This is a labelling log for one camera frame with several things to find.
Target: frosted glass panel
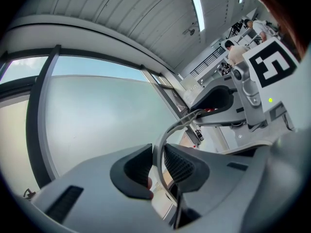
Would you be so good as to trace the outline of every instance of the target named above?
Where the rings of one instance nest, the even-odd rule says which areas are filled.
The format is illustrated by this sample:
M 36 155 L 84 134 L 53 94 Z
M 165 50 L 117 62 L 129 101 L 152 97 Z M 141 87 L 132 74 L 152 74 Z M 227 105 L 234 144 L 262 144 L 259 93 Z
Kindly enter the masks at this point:
M 39 75 L 46 60 L 47 57 L 34 57 L 12 61 L 7 71 L 4 73 L 0 84 Z
M 11 190 L 23 196 L 26 189 L 40 190 L 26 145 L 28 100 L 1 107 L 4 103 L 0 103 L 0 168 Z
M 148 81 L 138 69 L 108 61 L 74 56 L 60 56 L 52 75 L 96 75 Z
M 174 122 L 148 82 L 54 76 L 47 94 L 48 144 L 59 175 L 80 162 L 152 143 Z M 179 143 L 183 131 L 168 140 Z

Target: cable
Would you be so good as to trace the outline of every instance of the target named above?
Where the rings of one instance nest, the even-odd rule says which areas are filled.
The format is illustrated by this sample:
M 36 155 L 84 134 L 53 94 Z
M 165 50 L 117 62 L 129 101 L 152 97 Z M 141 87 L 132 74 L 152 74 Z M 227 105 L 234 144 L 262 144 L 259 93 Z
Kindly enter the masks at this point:
M 288 121 L 287 121 L 287 117 L 285 114 L 283 114 L 283 121 L 286 125 L 286 128 L 289 130 L 289 131 L 293 131 L 293 129 L 290 128 L 290 126 L 288 125 Z

